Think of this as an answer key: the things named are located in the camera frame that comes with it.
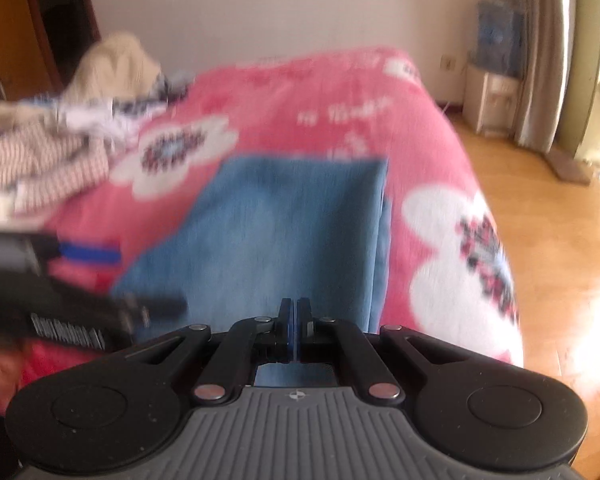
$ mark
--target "beige curtain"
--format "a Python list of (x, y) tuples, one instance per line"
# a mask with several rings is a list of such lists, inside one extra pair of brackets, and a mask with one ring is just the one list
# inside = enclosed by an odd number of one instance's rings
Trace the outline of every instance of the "beige curtain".
[(554, 142), (567, 83), (569, 0), (521, 0), (526, 12), (526, 71), (515, 139), (548, 152)]

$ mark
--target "pile of clothes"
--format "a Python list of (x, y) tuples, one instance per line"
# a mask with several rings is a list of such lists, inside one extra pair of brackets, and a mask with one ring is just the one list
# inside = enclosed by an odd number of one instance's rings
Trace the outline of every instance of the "pile of clothes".
[(0, 226), (105, 180), (142, 126), (186, 92), (122, 32), (91, 47), (60, 96), (0, 101)]

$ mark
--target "beige cloth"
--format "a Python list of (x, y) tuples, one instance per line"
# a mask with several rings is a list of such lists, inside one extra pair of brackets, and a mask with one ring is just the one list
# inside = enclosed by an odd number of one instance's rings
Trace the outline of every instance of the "beige cloth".
[[(80, 60), (61, 96), (64, 104), (98, 99), (134, 100), (145, 96), (160, 75), (160, 65), (128, 32), (111, 34), (93, 45)], [(33, 104), (0, 101), (0, 130), (13, 130), (32, 120), (53, 121), (55, 111)]]

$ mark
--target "white wall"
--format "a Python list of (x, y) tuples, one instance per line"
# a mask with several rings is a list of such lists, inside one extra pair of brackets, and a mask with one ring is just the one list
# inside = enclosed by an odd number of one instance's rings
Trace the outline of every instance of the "white wall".
[[(92, 1), (103, 35), (134, 32), (167, 73), (388, 44), (413, 56), (433, 97), (461, 102), (479, 0)], [(443, 54), (458, 58), (454, 72), (440, 71)]]

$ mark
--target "metal rivet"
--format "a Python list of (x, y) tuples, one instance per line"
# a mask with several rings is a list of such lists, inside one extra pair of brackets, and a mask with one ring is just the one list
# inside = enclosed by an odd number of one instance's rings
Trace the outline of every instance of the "metal rivet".
[(193, 394), (202, 400), (218, 400), (224, 397), (225, 390), (219, 384), (200, 384)]
[(376, 399), (395, 399), (400, 395), (400, 388), (391, 383), (376, 383), (369, 387), (369, 395)]

